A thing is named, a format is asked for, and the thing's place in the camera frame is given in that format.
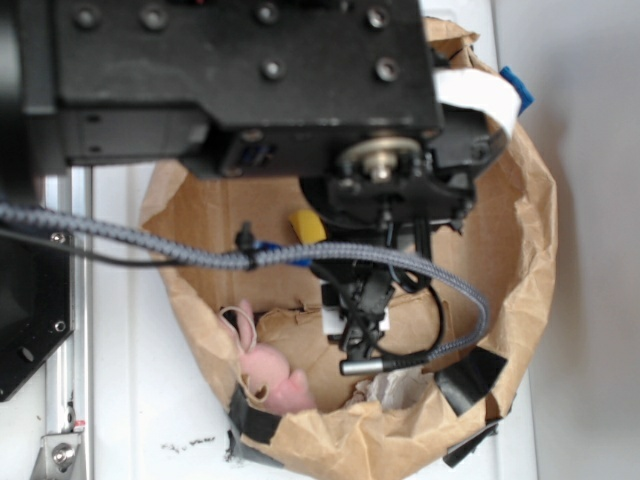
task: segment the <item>blue object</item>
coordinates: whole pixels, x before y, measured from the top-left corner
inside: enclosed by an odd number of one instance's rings
[[[509,67],[504,67],[502,70],[500,70],[500,75],[502,75],[502,78],[504,78],[507,82],[513,85],[513,88],[515,88],[516,92],[518,92],[518,95],[520,95],[522,105],[520,106],[520,113],[518,113],[518,116],[522,115],[522,112],[524,112],[531,106],[533,102],[536,101],[535,97],[531,94],[524,82],[520,80],[520,78],[518,78],[518,76],[513,73],[513,71]]]
[[[273,242],[256,242],[255,248],[258,250],[280,250],[282,248],[281,245]],[[311,260],[298,260],[296,262],[291,262],[289,265],[295,265],[296,267],[310,267]]]

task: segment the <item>pink stuffed animal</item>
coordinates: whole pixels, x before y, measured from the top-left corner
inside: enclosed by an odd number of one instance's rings
[[[228,311],[237,313],[238,331],[224,318]],[[249,391],[258,398],[264,397],[264,407],[269,413],[284,415],[316,408],[304,371],[296,369],[291,372],[289,361],[282,352],[270,345],[257,343],[258,335],[249,302],[242,300],[239,308],[226,307],[219,317],[236,340],[240,369],[248,378]]]

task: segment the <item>gray braided cable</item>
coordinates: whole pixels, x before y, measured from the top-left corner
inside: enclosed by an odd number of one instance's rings
[[[0,202],[0,221],[38,229],[64,230],[107,238],[160,253],[190,266],[218,270],[246,270],[251,265],[247,256],[240,252],[212,253],[120,225],[35,207],[13,205],[7,202]],[[427,361],[475,345],[487,334],[489,305],[485,297],[469,283],[417,255],[389,248],[342,242],[295,245],[283,247],[280,250],[259,251],[255,254],[255,264],[258,267],[288,264],[301,260],[329,259],[387,264],[431,277],[458,290],[478,307],[479,315],[476,328],[464,337],[435,348],[427,357]]]

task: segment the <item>black clamp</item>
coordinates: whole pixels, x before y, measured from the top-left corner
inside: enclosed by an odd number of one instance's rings
[[[258,250],[255,246],[256,237],[251,232],[251,222],[243,222],[242,228],[236,234],[236,247],[249,260],[248,272],[258,268],[258,263],[256,262],[256,252]]]

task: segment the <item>paper bag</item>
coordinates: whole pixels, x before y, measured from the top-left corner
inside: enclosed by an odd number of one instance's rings
[[[470,48],[477,35],[439,20],[428,20],[426,27],[432,46],[454,66],[489,71]],[[435,263],[481,290],[492,312],[491,331],[481,349],[470,357],[464,356],[468,352],[450,355],[428,368],[453,365],[455,370],[465,361],[483,362],[487,355],[506,359],[504,368],[501,364],[496,370],[497,382],[488,386],[491,391],[464,408],[453,405],[442,384],[433,382],[420,401],[403,410],[383,411],[377,402],[341,409],[361,378],[339,374],[344,354],[322,333],[318,283],[305,269],[162,271],[182,331],[225,408],[237,397],[240,372],[235,345],[214,312],[242,298],[256,311],[267,312],[258,325],[260,341],[282,350],[292,367],[309,375],[318,410],[275,419],[268,438],[256,440],[245,431],[243,444],[319,479],[395,480],[507,415],[549,313],[557,244],[555,183],[518,126],[508,152],[477,186],[478,203],[463,235],[442,228],[433,238]],[[204,182],[169,162],[159,164],[154,173],[142,222],[153,233],[220,252],[234,248],[234,235],[245,220],[261,239],[297,243],[287,217],[304,207],[296,179]],[[477,315],[474,307],[451,289],[438,283],[435,287],[447,307],[447,338],[470,331]],[[428,293],[397,295],[391,318],[382,342],[391,350],[423,349],[437,336],[437,311]]]

